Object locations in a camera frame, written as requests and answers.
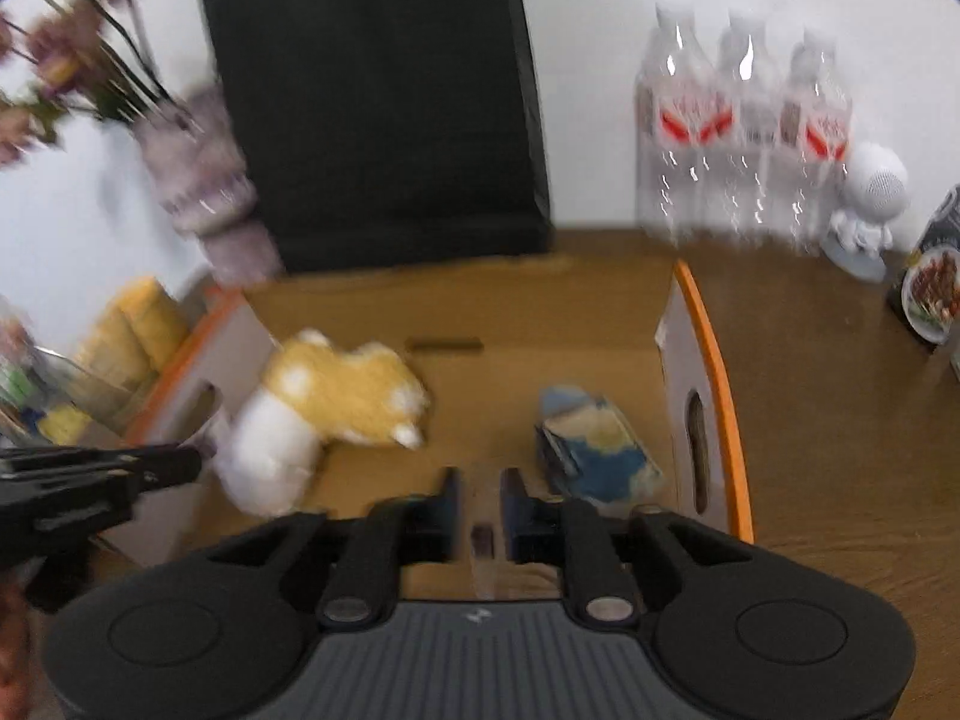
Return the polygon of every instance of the wooden table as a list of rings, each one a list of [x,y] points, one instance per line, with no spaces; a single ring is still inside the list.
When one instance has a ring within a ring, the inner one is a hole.
[[[558,249],[650,250],[635,232]],[[757,543],[893,602],[917,637],[896,720],[960,707],[960,383],[824,258],[695,245],[747,459]]]

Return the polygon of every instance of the plate of food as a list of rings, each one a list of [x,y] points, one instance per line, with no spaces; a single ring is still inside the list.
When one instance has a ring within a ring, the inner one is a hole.
[[[930,343],[943,343],[960,312],[960,251],[941,245],[923,252],[907,271],[901,301],[917,334]]]

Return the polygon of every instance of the gray ribbed panel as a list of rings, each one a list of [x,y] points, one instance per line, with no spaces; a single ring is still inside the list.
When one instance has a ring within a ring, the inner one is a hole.
[[[380,628],[320,642],[290,688],[250,717],[707,720],[630,637],[586,631],[555,601],[400,604]]]

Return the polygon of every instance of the yellow and white plush toy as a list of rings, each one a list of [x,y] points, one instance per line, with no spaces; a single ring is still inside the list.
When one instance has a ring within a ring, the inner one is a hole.
[[[367,343],[342,352],[316,330],[287,341],[237,416],[219,467],[227,494],[251,514],[290,512],[323,445],[421,445],[424,386],[395,351]]]

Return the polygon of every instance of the open box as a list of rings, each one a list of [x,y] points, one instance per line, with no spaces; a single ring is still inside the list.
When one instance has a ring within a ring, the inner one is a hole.
[[[357,517],[377,500],[427,493],[442,469],[459,466],[467,482],[462,530],[468,554],[469,526],[496,526],[501,469],[518,467],[533,493],[546,492],[534,432],[539,394],[570,384],[603,394],[624,413],[664,471],[661,506],[752,540],[733,399],[683,263],[494,259],[311,276],[227,295],[198,326],[128,439],[163,440],[184,403],[208,384],[222,391],[226,411],[236,413],[256,385],[271,337],[282,340],[304,327],[320,329],[344,349],[376,340],[400,350],[433,404],[419,450],[329,447],[303,509]],[[186,495],[189,506],[171,517],[170,501]],[[181,535],[181,548],[200,546],[256,522],[213,483],[170,490],[142,507],[124,526],[135,538],[121,548],[145,563],[170,557]],[[192,524],[181,533],[186,521]],[[164,536],[163,548],[152,548],[164,527],[175,529],[176,538]],[[526,592],[511,575],[485,576],[481,587],[470,560],[414,566],[405,572],[404,592],[435,598]]]

